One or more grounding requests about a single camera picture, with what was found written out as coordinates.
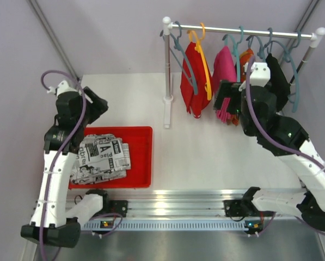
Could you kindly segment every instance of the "white wall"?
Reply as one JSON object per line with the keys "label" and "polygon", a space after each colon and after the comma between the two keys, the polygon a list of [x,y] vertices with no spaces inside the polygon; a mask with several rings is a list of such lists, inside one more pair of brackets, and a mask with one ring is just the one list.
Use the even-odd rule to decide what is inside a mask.
{"label": "white wall", "polygon": [[[311,32],[321,26],[325,27],[325,0],[317,8],[305,31]],[[308,43],[302,45],[294,52],[296,61],[302,58]],[[312,54],[299,79],[301,84],[299,109],[295,114],[288,114],[297,119],[308,131],[315,147],[325,160],[325,37]]]}
{"label": "white wall", "polygon": [[[39,0],[79,74],[163,72],[162,18],[184,24],[266,30],[295,29],[310,0]],[[188,37],[182,38],[183,46]],[[222,35],[207,33],[203,47],[210,68]]]}
{"label": "white wall", "polygon": [[56,112],[39,83],[47,69],[63,67],[27,2],[0,1],[0,260],[18,260],[40,189]]}

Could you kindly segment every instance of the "pink garment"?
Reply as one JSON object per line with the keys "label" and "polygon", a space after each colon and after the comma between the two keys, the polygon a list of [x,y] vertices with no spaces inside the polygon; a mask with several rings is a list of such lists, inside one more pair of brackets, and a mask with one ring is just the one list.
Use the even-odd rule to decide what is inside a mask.
{"label": "pink garment", "polygon": [[[214,72],[212,80],[212,86],[214,86],[215,92],[217,92],[221,80],[228,80],[229,82],[237,81],[234,62],[232,61],[231,52],[228,46],[224,46],[214,60]],[[220,110],[217,110],[218,119],[224,123],[226,123],[226,121],[231,117],[231,114],[226,112],[229,103],[230,98],[225,98],[222,104],[222,108]]]}

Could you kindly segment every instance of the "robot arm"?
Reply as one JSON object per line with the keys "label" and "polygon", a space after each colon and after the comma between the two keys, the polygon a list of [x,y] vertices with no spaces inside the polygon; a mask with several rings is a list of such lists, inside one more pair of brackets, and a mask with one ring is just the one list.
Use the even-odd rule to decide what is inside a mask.
{"label": "robot arm", "polygon": [[[107,102],[100,99],[88,87],[85,94],[91,99],[86,100],[84,119],[74,136],[58,156],[53,170],[50,172],[51,162],[56,156],[62,143],[70,135],[77,124],[82,108],[82,97],[67,81],[62,81],[57,89],[53,89],[57,96],[53,126],[45,134],[44,145],[44,175],[37,200],[35,212],[28,225],[21,228],[21,236],[39,242],[40,227],[44,228],[44,244],[62,247],[74,247],[79,239],[80,227],[100,212],[106,205],[106,194],[103,191],[90,190],[83,200],[67,213],[65,212],[66,194],[72,167],[77,158],[79,145],[84,139],[84,129],[87,124],[94,122],[108,110]],[[50,185],[47,180],[51,175]],[[48,189],[47,202],[44,201]],[[44,222],[41,223],[43,205],[46,204]]]}
{"label": "robot arm", "polygon": [[[290,153],[276,147],[258,130],[248,108],[246,83],[222,83],[215,104],[220,106],[224,97],[231,97],[232,113],[241,111],[240,120],[247,136],[254,136],[257,143],[271,151],[275,157],[287,164],[306,185],[308,191],[301,193],[270,192],[252,187],[243,196],[241,208],[248,216],[258,212],[272,211],[293,215],[303,219],[317,230],[325,231],[325,162],[317,154],[308,133],[293,118],[276,113],[276,96],[267,85],[270,75],[266,63],[254,63],[250,75],[251,104],[260,126],[275,142],[294,150]],[[302,157],[312,157],[320,166]]]}

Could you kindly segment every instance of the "orange hanger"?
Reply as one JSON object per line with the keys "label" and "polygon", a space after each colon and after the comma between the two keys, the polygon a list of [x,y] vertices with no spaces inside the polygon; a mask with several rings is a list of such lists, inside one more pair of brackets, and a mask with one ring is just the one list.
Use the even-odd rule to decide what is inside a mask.
{"label": "orange hanger", "polygon": [[200,55],[201,55],[202,63],[203,63],[204,69],[205,69],[205,76],[206,76],[205,89],[207,91],[207,100],[210,101],[212,99],[211,81],[210,81],[210,76],[208,73],[208,66],[207,66],[206,58],[205,58],[205,55],[204,55],[204,52],[203,52],[202,46],[201,46],[201,41],[205,38],[206,31],[205,31],[205,25],[203,23],[201,23],[201,26],[202,26],[202,37],[200,39],[194,30],[188,30],[187,34],[189,35],[190,42],[193,41],[193,35],[195,36],[195,39],[196,39],[195,50],[198,53],[200,53]]}

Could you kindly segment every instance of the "clothes rack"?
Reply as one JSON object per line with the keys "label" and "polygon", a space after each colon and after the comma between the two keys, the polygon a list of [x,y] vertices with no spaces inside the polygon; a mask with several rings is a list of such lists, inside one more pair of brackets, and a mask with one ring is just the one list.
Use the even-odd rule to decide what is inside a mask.
{"label": "clothes rack", "polygon": [[[171,122],[171,104],[173,101],[173,95],[171,92],[171,76],[170,76],[170,55],[169,55],[169,35],[170,31],[173,29],[178,29],[179,26],[177,24],[173,24],[171,22],[171,18],[166,16],[162,20],[163,23],[163,35],[165,37],[164,51],[165,51],[165,87],[166,87],[166,95],[164,96],[164,119],[163,119],[163,127],[168,129],[170,128]],[[193,26],[193,25],[180,25],[182,30],[202,30],[201,26]],[[217,32],[217,33],[225,33],[225,34],[241,34],[240,29],[231,29],[231,28],[220,28],[220,27],[205,27],[207,32]],[[258,30],[243,30],[245,35],[257,35],[257,36],[270,36],[269,31],[258,31]],[[301,34],[302,40],[310,40],[310,46],[305,52],[303,59],[300,61],[297,72],[300,73],[304,65],[308,62],[309,58],[312,55],[312,52],[321,42],[323,36],[325,35],[325,28],[320,27],[314,33],[311,34]],[[280,33],[273,32],[273,38],[288,38],[288,39],[297,39],[297,33]],[[290,80],[290,84],[294,84],[294,77]]]}

